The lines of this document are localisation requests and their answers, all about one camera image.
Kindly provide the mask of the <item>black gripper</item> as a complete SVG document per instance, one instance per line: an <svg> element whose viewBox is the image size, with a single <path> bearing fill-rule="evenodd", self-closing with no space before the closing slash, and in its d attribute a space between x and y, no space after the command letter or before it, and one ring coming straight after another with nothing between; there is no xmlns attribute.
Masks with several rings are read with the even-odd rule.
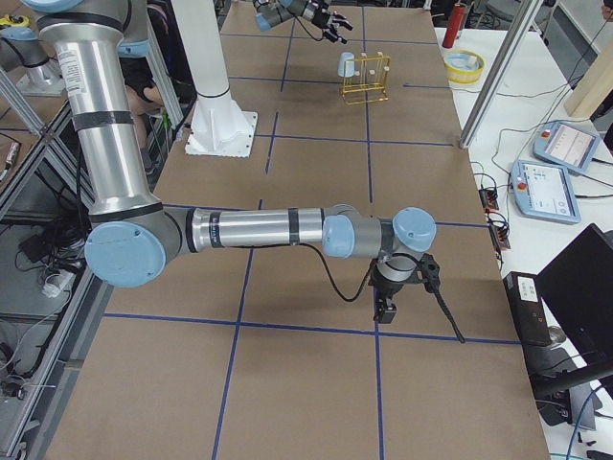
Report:
<svg viewBox="0 0 613 460"><path fill-rule="evenodd" d="M400 269L387 263L376 263L369 280L369 285L375 290L374 322L392 323L397 313L393 297L405 285L419 283L415 264L411 268Z"/></svg>
<svg viewBox="0 0 613 460"><path fill-rule="evenodd" d="M353 25L343 14L337 11L330 12L329 7L330 2L308 2L306 4L306 19L323 30L323 38L332 43L347 44L348 40L335 28L352 31Z"/></svg>

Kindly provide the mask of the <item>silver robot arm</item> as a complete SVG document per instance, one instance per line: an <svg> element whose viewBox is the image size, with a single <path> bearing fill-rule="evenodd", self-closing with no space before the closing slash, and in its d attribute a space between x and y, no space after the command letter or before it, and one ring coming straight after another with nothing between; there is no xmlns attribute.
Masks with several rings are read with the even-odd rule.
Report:
<svg viewBox="0 0 613 460"><path fill-rule="evenodd" d="M318 28L323 38L332 43L340 41L346 44L348 40L340 34L340 30L353 29L346 16L331 9L330 1L255 0L252 4L256 11L256 24L262 32L269 31L289 19L303 18Z"/></svg>
<svg viewBox="0 0 613 460"><path fill-rule="evenodd" d="M33 1L43 40L56 52L73 126L95 201L85 257L98 278L120 288L155 279L176 257L212 248L305 246L320 257L364 258L363 284L375 289L375 321L390 323L394 295L407 284L438 294L429 249L437 227L419 208L392 218L349 205L257 211L167 208L149 189L120 55L142 56L148 13L142 1Z"/></svg>

